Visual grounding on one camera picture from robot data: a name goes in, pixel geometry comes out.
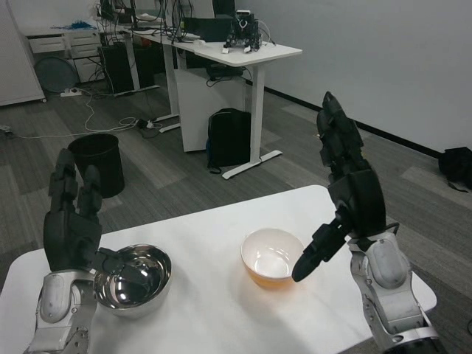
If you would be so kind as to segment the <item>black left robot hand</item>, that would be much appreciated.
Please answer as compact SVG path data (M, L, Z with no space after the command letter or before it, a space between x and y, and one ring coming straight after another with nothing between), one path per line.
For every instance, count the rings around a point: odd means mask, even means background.
M49 182L50 210L44 218L44 250L52 271L92 269L119 274L125 261L118 252L101 248L103 228L99 170L87 167L83 185L76 179L74 157L62 149Z

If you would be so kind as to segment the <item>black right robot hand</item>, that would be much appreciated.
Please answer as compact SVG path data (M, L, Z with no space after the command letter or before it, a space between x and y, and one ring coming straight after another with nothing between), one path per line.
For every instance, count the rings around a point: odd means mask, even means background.
M322 224L297 260L292 279L299 282L322 262L328 262L346 243L345 237L364 238L386 228L386 207L377 173L363 157L363 140L353 119L331 92L326 92L316 126L322 142L320 156L330 169L330 198L335 218Z

